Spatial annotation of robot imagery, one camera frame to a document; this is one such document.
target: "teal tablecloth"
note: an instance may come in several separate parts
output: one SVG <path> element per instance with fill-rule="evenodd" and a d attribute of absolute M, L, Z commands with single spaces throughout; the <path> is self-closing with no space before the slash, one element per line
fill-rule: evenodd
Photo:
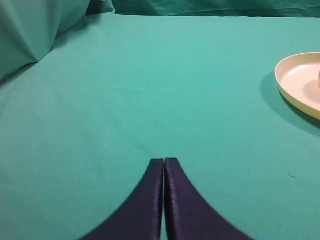
<path fill-rule="evenodd" d="M 75 240 L 120 206 L 151 158 L 177 157 L 252 238 L 318 240 L 320 124 L 284 101 L 274 68 L 320 51 L 319 25 L 84 18 L 0 87 L 0 239 Z"/>

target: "plate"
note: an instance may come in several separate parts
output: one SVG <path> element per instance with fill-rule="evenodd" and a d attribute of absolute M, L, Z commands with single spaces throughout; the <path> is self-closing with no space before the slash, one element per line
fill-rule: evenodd
<path fill-rule="evenodd" d="M 307 52 L 283 59 L 275 78 L 283 97 L 302 112 L 320 120 L 320 52 Z"/>

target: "cream plate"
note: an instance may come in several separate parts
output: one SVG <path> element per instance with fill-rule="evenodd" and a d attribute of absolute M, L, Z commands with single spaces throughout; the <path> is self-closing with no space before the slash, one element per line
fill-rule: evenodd
<path fill-rule="evenodd" d="M 289 56 L 275 68 L 278 88 L 285 99 L 320 120 L 320 52 Z"/>

